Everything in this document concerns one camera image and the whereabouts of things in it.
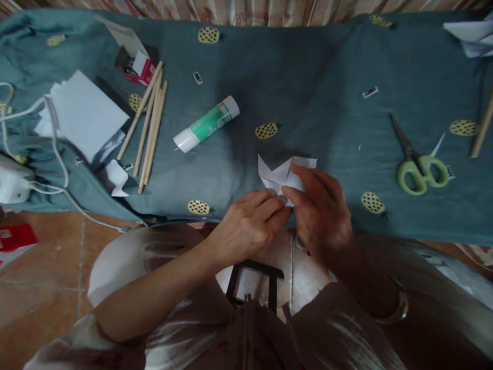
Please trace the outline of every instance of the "green label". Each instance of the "green label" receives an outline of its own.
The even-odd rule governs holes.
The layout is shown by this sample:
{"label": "green label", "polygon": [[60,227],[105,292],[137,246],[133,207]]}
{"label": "green label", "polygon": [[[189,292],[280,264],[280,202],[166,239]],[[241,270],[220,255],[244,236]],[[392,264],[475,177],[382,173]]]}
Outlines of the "green label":
{"label": "green label", "polygon": [[216,107],[209,110],[205,116],[192,123],[190,130],[192,130],[199,141],[204,141],[229,121],[231,121],[230,111],[223,103],[219,103]]}

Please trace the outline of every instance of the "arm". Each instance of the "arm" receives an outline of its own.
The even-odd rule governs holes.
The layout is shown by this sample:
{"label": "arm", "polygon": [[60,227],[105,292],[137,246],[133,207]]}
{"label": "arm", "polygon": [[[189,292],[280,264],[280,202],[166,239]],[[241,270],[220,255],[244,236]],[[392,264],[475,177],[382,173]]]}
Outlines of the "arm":
{"label": "arm", "polygon": [[[399,287],[362,252],[351,227],[351,213],[339,182],[324,172],[292,166],[306,193],[283,187],[295,205],[297,232],[305,246],[325,268],[351,291],[361,306],[376,318],[396,312]],[[407,292],[408,316],[392,325],[380,325],[402,362],[410,369],[479,368],[486,358],[454,342],[435,325],[427,307]]]}
{"label": "arm", "polygon": [[101,302],[93,311],[100,331],[116,342],[151,332],[192,290],[268,246],[291,213],[265,189],[247,194],[206,240]]}

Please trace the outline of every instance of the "bamboo skewer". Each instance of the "bamboo skewer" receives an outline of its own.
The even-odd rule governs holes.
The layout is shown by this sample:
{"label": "bamboo skewer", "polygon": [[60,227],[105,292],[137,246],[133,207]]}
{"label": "bamboo skewer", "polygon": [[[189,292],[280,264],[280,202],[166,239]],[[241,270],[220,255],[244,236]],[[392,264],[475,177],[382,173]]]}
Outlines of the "bamboo skewer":
{"label": "bamboo skewer", "polygon": [[156,127],[156,118],[158,115],[158,106],[159,102],[161,101],[161,92],[162,90],[158,87],[158,90],[156,92],[156,96],[154,97],[154,107],[153,107],[153,116],[150,120],[150,128],[149,128],[149,133],[147,135],[147,147],[145,148],[145,157],[144,157],[144,165],[142,166],[142,173],[140,175],[140,183],[139,183],[139,194],[142,194],[142,191],[144,190],[144,180],[145,180],[145,174],[147,171],[147,167],[149,165],[149,158],[150,158],[150,148],[152,146],[153,142],[153,135],[154,135],[154,130]]}
{"label": "bamboo skewer", "polygon": [[145,176],[145,181],[144,181],[145,185],[147,185],[149,183],[150,171],[153,167],[154,153],[156,152],[156,144],[158,142],[159,127],[161,126],[161,118],[163,117],[164,101],[166,100],[167,90],[168,90],[168,80],[164,81],[164,86],[163,86],[163,89],[161,90],[161,92],[162,92],[161,102],[160,102],[160,106],[159,106],[159,110],[158,110],[156,127],[154,129],[154,138],[153,138],[153,145],[152,145],[151,150],[150,150],[149,164],[147,165],[147,174]]}
{"label": "bamboo skewer", "polygon": [[489,97],[486,112],[484,113],[483,120],[481,121],[481,124],[478,127],[478,131],[476,133],[474,145],[472,147],[470,154],[471,158],[477,158],[477,156],[479,155],[479,151],[481,150],[481,146],[483,145],[484,136],[486,135],[486,131],[488,130],[488,126],[489,123],[491,122],[492,117],[493,117],[493,87],[491,90],[491,96]]}
{"label": "bamboo skewer", "polygon": [[132,135],[134,134],[135,127],[137,126],[137,122],[139,121],[140,115],[142,114],[142,111],[144,110],[145,103],[147,103],[147,99],[149,99],[149,95],[153,90],[154,83],[156,82],[162,67],[163,67],[163,62],[159,62],[158,66],[156,67],[156,70],[154,71],[154,76],[151,79],[149,86],[147,87],[147,90],[145,91],[145,94],[144,94],[144,97],[142,98],[142,101],[140,102],[139,109],[137,110],[137,113],[135,113],[134,120],[132,122],[132,125],[130,126],[130,129],[128,130],[128,133],[127,133],[127,136],[125,137],[125,140],[123,141],[123,145],[122,145],[122,148],[120,149],[120,152],[118,153],[117,160],[121,160],[123,157],[123,154],[125,154],[125,151],[127,150],[128,143],[130,142],[130,139],[132,138]]}
{"label": "bamboo skewer", "polygon": [[144,151],[145,137],[147,136],[147,129],[149,127],[150,117],[152,116],[154,99],[156,98],[156,92],[159,89],[159,86],[161,86],[162,78],[163,78],[163,70],[159,72],[158,79],[154,84],[153,92],[150,95],[149,104],[147,106],[147,115],[145,116],[144,127],[142,128],[142,135],[140,136],[139,150],[137,151],[137,158],[135,160],[134,177],[136,177],[139,174],[139,167],[140,167],[140,162],[142,160],[142,153]]}

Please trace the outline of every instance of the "white cap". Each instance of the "white cap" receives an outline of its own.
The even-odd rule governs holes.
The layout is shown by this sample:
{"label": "white cap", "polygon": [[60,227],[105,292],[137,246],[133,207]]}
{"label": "white cap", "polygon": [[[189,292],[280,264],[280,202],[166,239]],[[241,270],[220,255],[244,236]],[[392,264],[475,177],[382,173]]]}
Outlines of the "white cap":
{"label": "white cap", "polygon": [[188,127],[180,132],[177,136],[175,136],[173,138],[173,141],[184,153],[188,153],[198,144],[200,144],[200,141],[195,137],[195,135]]}
{"label": "white cap", "polygon": [[236,101],[233,99],[231,95],[228,96],[226,99],[224,99],[222,102],[230,111],[231,119],[235,118],[240,114],[240,108],[238,108],[238,104],[236,104]]}

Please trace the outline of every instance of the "curtain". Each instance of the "curtain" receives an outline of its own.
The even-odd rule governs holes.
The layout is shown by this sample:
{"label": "curtain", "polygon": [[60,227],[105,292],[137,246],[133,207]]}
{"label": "curtain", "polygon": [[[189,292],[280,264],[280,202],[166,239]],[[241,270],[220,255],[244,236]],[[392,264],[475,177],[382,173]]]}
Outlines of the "curtain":
{"label": "curtain", "polygon": [[36,7],[99,9],[217,25],[299,27],[361,13],[479,9],[489,0],[0,0],[0,15]]}

